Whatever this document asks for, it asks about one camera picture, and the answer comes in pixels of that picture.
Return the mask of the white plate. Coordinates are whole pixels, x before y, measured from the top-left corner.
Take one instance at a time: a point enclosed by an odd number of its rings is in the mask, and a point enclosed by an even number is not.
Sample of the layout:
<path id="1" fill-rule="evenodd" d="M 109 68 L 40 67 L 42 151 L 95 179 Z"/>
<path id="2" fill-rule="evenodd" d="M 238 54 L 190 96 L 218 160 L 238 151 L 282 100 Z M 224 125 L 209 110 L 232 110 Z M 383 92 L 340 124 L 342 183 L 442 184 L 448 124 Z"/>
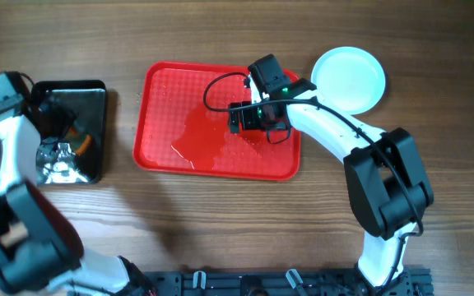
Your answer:
<path id="1" fill-rule="evenodd" d="M 324 53 L 314 64 L 310 80 L 325 99 L 351 115 L 375 107 L 387 86 L 384 69 L 376 57 L 350 46 Z"/>

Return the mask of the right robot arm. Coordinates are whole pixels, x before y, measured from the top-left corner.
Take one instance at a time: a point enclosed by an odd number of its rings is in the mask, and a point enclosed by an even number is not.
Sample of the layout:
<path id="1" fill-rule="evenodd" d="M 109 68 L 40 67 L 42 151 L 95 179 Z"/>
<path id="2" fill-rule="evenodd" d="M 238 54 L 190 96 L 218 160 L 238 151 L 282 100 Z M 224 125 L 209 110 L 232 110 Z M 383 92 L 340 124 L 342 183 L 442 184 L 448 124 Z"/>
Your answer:
<path id="1" fill-rule="evenodd" d="M 230 130 L 297 130 L 342 162 L 351 211 L 365 231 L 357 269 L 383 294 L 403 273 L 407 241 L 423 234 L 421 219 L 434 201 L 412 135 L 400 127 L 386 132 L 341 111 L 313 82 L 292 81 L 272 54 L 243 76 L 251 97 L 230 104 Z"/>

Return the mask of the orange green sponge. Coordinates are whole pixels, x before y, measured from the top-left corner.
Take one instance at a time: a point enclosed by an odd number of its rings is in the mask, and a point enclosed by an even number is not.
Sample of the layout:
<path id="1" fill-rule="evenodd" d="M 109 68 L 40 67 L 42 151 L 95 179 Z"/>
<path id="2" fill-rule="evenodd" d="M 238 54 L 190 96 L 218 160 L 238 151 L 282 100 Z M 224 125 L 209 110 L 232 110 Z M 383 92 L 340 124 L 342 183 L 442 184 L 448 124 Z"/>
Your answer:
<path id="1" fill-rule="evenodd" d="M 84 155 L 91 147 L 93 137 L 89 134 L 77 131 L 74 127 L 70 127 L 66 135 L 66 140 L 76 155 Z"/>

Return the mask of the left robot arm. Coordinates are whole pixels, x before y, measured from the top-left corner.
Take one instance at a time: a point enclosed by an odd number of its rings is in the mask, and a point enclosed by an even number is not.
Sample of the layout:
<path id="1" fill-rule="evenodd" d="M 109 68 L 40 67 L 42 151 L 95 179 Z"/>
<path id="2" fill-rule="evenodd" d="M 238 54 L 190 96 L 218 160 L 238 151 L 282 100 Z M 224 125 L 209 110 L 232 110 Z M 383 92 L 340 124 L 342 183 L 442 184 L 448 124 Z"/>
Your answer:
<path id="1" fill-rule="evenodd" d="M 46 184 L 99 181 L 108 94 L 99 80 L 33 82 L 0 73 L 0 290 L 153 295 L 129 260 L 83 246 L 43 195 Z"/>

